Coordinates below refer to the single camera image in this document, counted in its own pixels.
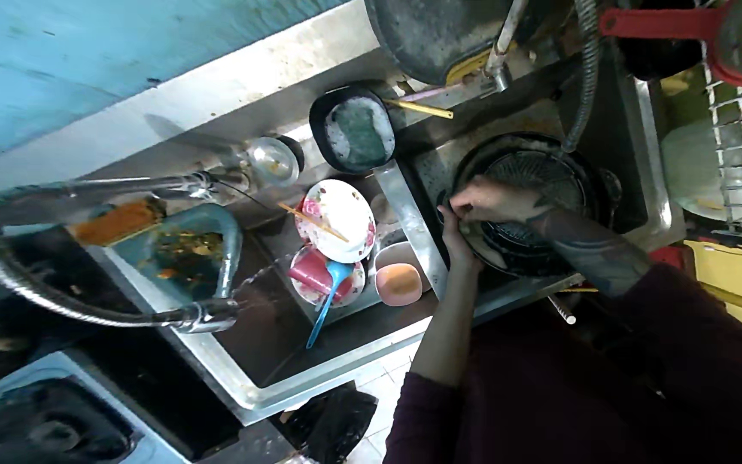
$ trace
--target sink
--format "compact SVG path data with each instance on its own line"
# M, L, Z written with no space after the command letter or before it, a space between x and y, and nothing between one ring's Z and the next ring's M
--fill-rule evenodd
M339 16L343 23L356 22L357 29L370 28L363 15L362 3L352 0L303 26L319 27L316 22L322 18L331 24ZM351 38L333 40L339 47L357 46ZM243 425L348 382L368 364L419 341L447 284L448 256L435 206L439 194L448 189L459 159L481 141L505 132L536 131L562 137L571 127L578 106L581 84L572 76L580 67L579 57L563 58L538 50L533 70L515 79L505 92L484 96L486 86L471 85L423 101L451 107L455 111L453 120L391 110L397 132L394 160L363 176L341 175L324 162L313 141L307 125L311 103L324 91L353 80L374 78L386 82L389 89L408 81L376 44L363 46L367 51L356 58L319 70L313 77L277 89L88 176L190 172L197 164L208 168L213 160L228 157L230 161L243 141L266 134L282 135L297 142L294 148L303 152L304 169L293 186L258 185L259 190L252 195L260 203L294 204L316 182L335 177L355 186L369 201L385 195L397 213L397 225L381 230L383 235L377 238L384 243L408 240L432 289L411 305L392 308L379 301L373 285L367 282L360 299L331 312L316 345L306 350L313 307L296 295L285 276L289 254L302 244L293 218L278 207L266 208L244 197L234 198L226 206L244 229L234 287L274 261L277 264L237 294L245 310L231 329L193 334L162 330L161 334ZM622 58L606 47L597 104L578 146L585 158L616 174L623 186L613 228L649 250L684 236L680 210L669 202L665 190L652 99L648 83L628 76ZM111 250L88 251L141 311L165 311L177 305ZM582 277L577 274L520 279L486 270L480 276L475 324L580 281Z
M382 193L374 176L337 178L350 183L366 199ZM365 289L353 303L332 308L316 344L305 349L318 313L294 291L284 273L291 256L303 245L294 217L283 215L247 230L233 287L261 269L270 271L242 286L236 297L243 308L239 320L230 330L214 333L214 338L256 387L265 388L424 320L436 308L433 291L410 305L391 307L374 290L370 269L374 256L385 246L404 240L398 225L378 227L377 242L365 261Z

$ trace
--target faucet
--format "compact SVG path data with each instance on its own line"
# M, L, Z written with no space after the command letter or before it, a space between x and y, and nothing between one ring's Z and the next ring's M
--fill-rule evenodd
M491 47L488 60L483 67L483 73L486 77L494 79L498 92L509 88L511 77L504 66L505 56L509 51L511 38L514 37L517 26L520 24L520 18L523 17L528 4L529 0L514 0L511 3L500 36L497 37L494 46ZM589 122L600 66L600 39L596 0L575 0L575 10L583 40L583 87L581 89L580 106L577 108L577 116L572 125L572 130L563 140L562 149L564 153L572 153L577 149L577 142L580 141L583 130Z
M509 88L511 77L505 68L505 56L509 52L509 45L517 26L520 24L520 18L523 17L529 0L514 0L509 8L509 14L505 18L503 28L500 30L500 36L494 41L494 46L488 54L486 66L483 67L483 73L489 79L494 79L494 84L498 92Z
M137 177L92 181L68 181L17 186L0 192L0 284L50 311L84 322L111 327L172 327L184 333L216 332L236 321L238 305L227 298L195 301L156 314L126 314L88 305L35 278L16 261L3 234L1 215L16 201L48 201L79 195L119 195L160 189L212 192L216 179L204 171L171 177Z

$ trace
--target hand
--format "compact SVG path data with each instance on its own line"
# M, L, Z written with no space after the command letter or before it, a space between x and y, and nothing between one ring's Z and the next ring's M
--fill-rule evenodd
M445 206L437 206L439 212L443 213L443 242L448 248L451 257L451 267L462 266L475 272L482 270L482 261L474 256L466 239L462 237L459 229L459 219Z
M540 192L510 186L486 176L475 176L449 202L454 214L463 220L491 222L525 222L553 207Z

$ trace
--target red strainer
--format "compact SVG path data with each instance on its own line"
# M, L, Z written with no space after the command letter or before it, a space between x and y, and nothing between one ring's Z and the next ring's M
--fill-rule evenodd
M693 10L609 8L600 18L600 32L638 39L706 40L712 50L709 65L718 79L742 87L742 0Z

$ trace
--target flexible faucet hose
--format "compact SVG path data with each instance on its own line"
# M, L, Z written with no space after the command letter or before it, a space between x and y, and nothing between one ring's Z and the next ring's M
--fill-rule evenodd
M189 185L204 186L208 179L201 175L163 177L160 179L136 178L107 181L74 181L43 185L18 186L0 192L0 213L3 208L15 201L44 201L64 197L74 197L85 193L128 193L143 192L153 188L178 188ZM69 318L108 325L111 327L163 327L181 326L191 322L186 311L167 311L156 314L125 314L106 310L78 301L62 291L56 290L43 281L31 276L13 255L3 236L0 220L0 284L25 297L28 301Z
M566 140L563 151L572 153L577 149L577 142L585 130L594 105L594 93L597 90L597 77L600 67L600 33L598 29L597 4L595 0L575 0L577 21L583 40L583 88L577 117Z

